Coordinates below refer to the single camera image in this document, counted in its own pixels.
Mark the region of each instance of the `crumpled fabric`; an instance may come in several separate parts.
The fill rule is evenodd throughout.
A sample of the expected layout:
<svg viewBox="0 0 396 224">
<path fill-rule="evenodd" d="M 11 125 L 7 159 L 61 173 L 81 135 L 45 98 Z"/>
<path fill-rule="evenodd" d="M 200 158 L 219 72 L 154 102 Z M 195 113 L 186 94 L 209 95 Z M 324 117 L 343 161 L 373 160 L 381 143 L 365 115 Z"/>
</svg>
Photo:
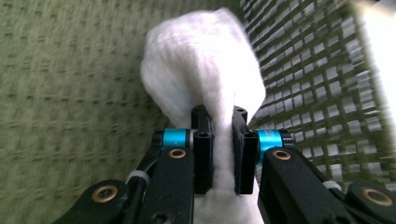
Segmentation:
<svg viewBox="0 0 396 224">
<path fill-rule="evenodd" d="M 243 25 L 227 8 L 195 11 L 154 27 L 147 35 L 141 80 L 177 128 L 190 128 L 191 109 L 204 105 L 215 130 L 213 188 L 195 195 L 194 223 L 262 223 L 252 195 L 235 195 L 233 106 L 248 112 L 265 97 L 260 67 Z"/>
</svg>

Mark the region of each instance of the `white towel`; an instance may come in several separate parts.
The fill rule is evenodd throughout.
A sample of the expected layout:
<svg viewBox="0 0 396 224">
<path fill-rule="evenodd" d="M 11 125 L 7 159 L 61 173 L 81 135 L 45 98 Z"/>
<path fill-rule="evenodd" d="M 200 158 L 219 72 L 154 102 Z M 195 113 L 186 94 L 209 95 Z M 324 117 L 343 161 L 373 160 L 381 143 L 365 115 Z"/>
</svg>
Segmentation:
<svg viewBox="0 0 396 224">
<path fill-rule="evenodd" d="M 190 128 L 191 109 L 205 105 L 215 129 L 213 189 L 195 195 L 194 223 L 262 223 L 252 195 L 235 195 L 233 106 L 248 112 L 265 97 L 260 68 L 240 21 L 231 11 L 196 11 L 164 21 L 147 36 L 141 79 L 178 128 Z"/>
</svg>

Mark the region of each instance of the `black plastic part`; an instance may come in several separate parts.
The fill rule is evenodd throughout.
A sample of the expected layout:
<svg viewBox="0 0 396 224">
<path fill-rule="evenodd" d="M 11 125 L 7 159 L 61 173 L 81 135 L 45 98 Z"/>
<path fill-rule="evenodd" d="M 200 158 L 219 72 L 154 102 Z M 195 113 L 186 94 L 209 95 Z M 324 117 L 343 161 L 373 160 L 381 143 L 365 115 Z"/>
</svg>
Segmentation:
<svg viewBox="0 0 396 224">
<path fill-rule="evenodd" d="M 233 108 L 233 157 L 235 194 L 253 192 L 256 161 L 259 157 L 259 138 L 247 125 L 248 112 L 239 107 Z"/>
<path fill-rule="evenodd" d="M 186 152 L 172 158 L 173 149 Z M 166 147 L 158 159 L 137 223 L 192 223 L 194 157 L 186 147 Z"/>
<path fill-rule="evenodd" d="M 363 213 L 361 210 L 352 207 L 348 204 L 345 203 L 346 209 L 349 211 L 349 213 L 358 220 L 359 224 L 384 224 L 381 221 L 378 221 L 374 217 L 371 217 L 365 213 Z"/>
<path fill-rule="evenodd" d="M 215 134 L 212 118 L 203 105 L 191 110 L 191 128 L 197 129 L 193 134 L 193 151 L 195 164 L 194 190 L 196 194 L 205 194 L 213 183 L 213 145 Z"/>
<path fill-rule="evenodd" d="M 384 223 L 396 223 L 396 193 L 375 183 L 353 183 L 346 203 Z"/>
<path fill-rule="evenodd" d="M 294 141 L 291 134 L 285 129 L 279 129 L 280 137 L 282 138 L 283 147 L 294 148 Z"/>
<path fill-rule="evenodd" d="M 163 148 L 163 130 L 155 131 L 151 138 L 151 146 L 146 152 L 143 159 L 137 165 L 136 170 L 144 171 L 149 176 L 155 169 L 155 164 Z"/>
<path fill-rule="evenodd" d="M 358 223 L 298 153 L 284 147 L 264 153 L 259 200 L 263 204 L 261 209 L 265 210 L 263 219 L 269 220 L 266 223 Z"/>
<path fill-rule="evenodd" d="M 115 186 L 117 195 L 105 203 L 97 203 L 92 199 L 93 193 L 103 186 Z M 128 187 L 119 180 L 105 180 L 87 188 L 76 203 L 54 224 L 84 223 L 97 224 L 121 223 L 123 218 L 123 208 L 127 202 Z"/>
<path fill-rule="evenodd" d="M 143 202 L 146 190 L 146 180 L 142 177 L 134 176 L 128 182 L 130 188 L 128 205 L 122 224 L 135 224 Z"/>
<path fill-rule="evenodd" d="M 190 129 L 186 129 L 186 139 L 184 140 L 186 143 L 186 147 L 192 148 L 193 146 L 191 146 L 191 130 Z"/>
</svg>

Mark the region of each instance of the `blue metal ring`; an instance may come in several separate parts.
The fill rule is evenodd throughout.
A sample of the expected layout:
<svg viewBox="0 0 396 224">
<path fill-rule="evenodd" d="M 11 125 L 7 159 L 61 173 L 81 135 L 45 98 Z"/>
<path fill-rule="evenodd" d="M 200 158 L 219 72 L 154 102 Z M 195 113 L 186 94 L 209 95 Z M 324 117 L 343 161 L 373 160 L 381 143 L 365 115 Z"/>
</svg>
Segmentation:
<svg viewBox="0 0 396 224">
<path fill-rule="evenodd" d="M 258 129 L 257 134 L 259 135 L 260 144 L 259 165 L 262 165 L 262 160 L 264 159 L 264 152 L 272 147 L 283 147 L 283 141 L 278 130 Z"/>
<path fill-rule="evenodd" d="M 186 129 L 165 129 L 163 147 L 186 147 Z"/>
</svg>

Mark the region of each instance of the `green fabric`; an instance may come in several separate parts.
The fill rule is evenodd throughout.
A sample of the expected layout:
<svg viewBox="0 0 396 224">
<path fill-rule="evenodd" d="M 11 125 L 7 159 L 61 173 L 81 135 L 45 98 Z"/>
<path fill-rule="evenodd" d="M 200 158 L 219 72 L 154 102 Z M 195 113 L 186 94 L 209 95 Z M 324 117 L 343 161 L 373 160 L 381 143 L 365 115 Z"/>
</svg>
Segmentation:
<svg viewBox="0 0 396 224">
<path fill-rule="evenodd" d="M 226 0 L 6 0 L 0 5 L 0 223 L 50 223 L 123 180 L 169 121 L 145 93 L 145 34 Z"/>
</svg>

